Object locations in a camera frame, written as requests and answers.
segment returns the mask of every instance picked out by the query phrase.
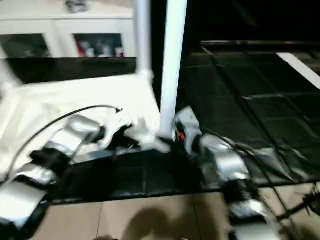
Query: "black cable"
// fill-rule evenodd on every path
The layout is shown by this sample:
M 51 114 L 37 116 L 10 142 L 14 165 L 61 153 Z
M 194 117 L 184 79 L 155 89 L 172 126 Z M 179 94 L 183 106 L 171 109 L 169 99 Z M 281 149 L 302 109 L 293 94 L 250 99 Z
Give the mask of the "black cable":
M 284 199 L 281 197 L 281 195 L 278 192 L 278 190 L 273 186 L 273 183 L 272 183 L 267 171 L 263 168 L 263 166 L 261 166 L 259 158 L 255 155 L 255 153 L 251 149 L 246 149 L 246 148 L 244 148 L 243 146 L 240 146 L 240 145 L 237 145 L 237 148 L 239 150 L 243 151 L 245 154 L 247 154 L 248 156 L 250 156 L 254 160 L 255 164 L 258 166 L 258 168 L 261 170 L 261 172 L 264 175 L 264 177 L 269 182 L 271 189 L 273 190 L 273 192 L 275 193 L 275 195 L 278 198 L 279 202 L 281 203 L 285 213 L 288 213 L 289 212 L 289 208 L 287 207 Z M 296 225 L 295 221 L 290 216 L 288 217 L 288 219 L 292 224 L 292 227 L 293 227 L 293 229 L 295 231 L 295 235 L 301 240 L 302 238 L 299 235 L 298 228 L 297 228 L 297 225 Z
M 283 198 L 279 194 L 278 190 L 273 186 L 273 182 L 271 181 L 267 171 L 261 165 L 259 157 L 255 155 L 254 150 L 251 147 L 249 147 L 249 146 L 247 146 L 245 144 L 233 143 L 232 141 L 230 141 L 227 138 L 219 135 L 218 133 L 216 133 L 215 131 L 213 131 L 213 130 L 207 128 L 207 127 L 200 127 L 200 130 L 202 132 L 207 132 L 209 134 L 212 134 L 212 135 L 216 136 L 217 138 L 221 139 L 222 141 L 224 141 L 225 143 L 229 144 L 231 146 L 231 148 L 235 152 L 239 152 L 239 150 L 240 150 L 240 151 L 244 152 L 245 154 L 247 154 L 248 156 L 250 156 L 254 160 L 254 162 L 258 166 L 258 168 L 261 170 L 261 172 L 264 175 L 264 177 L 267 179 L 268 183 L 270 184 L 271 189 L 273 190 L 273 192 L 277 196 L 277 198 L 278 198 L 279 202 L 281 203 L 285 213 L 289 212 L 289 208 L 287 207 L 285 201 L 283 200 Z M 295 231 L 295 235 L 298 237 L 298 239 L 301 240 L 302 238 L 299 235 L 298 228 L 297 228 L 297 225 L 296 225 L 295 221 L 291 217 L 288 217 L 288 219 L 290 220 L 290 222 L 292 224 L 292 227 L 293 227 L 293 229 Z
M 12 173 L 12 170 L 16 164 L 16 161 L 18 159 L 18 157 L 20 156 L 20 154 L 22 153 L 22 151 L 32 142 L 33 139 L 35 139 L 40 133 L 42 133 L 44 130 L 46 130 L 47 128 L 51 127 L 53 124 L 59 122 L 60 120 L 63 120 L 67 117 L 70 117 L 74 114 L 77 114 L 77 113 L 80 113 L 80 112 L 83 112 L 85 110 L 88 110 L 88 109 L 97 109 L 97 108 L 107 108 L 107 109 L 115 109 L 116 112 L 120 112 L 121 109 L 117 108 L 117 107 L 114 107 L 114 106 L 111 106 L 111 105 L 93 105 L 93 106 L 87 106 L 87 107 L 83 107 L 83 108 L 80 108 L 78 110 L 75 110 L 75 111 L 72 111 L 72 112 L 69 112 L 65 115 L 62 115 L 58 118 L 56 118 L 55 120 L 49 122 L 47 125 L 45 125 L 44 127 L 42 127 L 39 131 L 37 131 L 34 135 L 32 135 L 20 148 L 19 150 L 16 152 L 16 154 L 14 155 L 13 159 L 12 159 L 12 162 L 11 162 L 11 165 L 10 165 L 10 168 L 8 170 L 8 173 L 6 174 L 5 176 L 5 179 L 4 181 L 7 181 L 9 178 L 10 178 L 10 175 Z

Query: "white metal rod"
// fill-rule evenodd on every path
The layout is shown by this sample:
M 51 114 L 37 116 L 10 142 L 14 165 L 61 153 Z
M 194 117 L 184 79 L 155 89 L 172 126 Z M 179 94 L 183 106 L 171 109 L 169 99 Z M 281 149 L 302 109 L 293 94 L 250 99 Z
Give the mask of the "white metal rod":
M 134 11 L 136 39 L 136 72 L 151 77 L 151 8 L 150 0 L 136 0 Z
M 172 136 L 176 113 L 187 3 L 188 0 L 167 0 L 159 130 L 164 137 Z

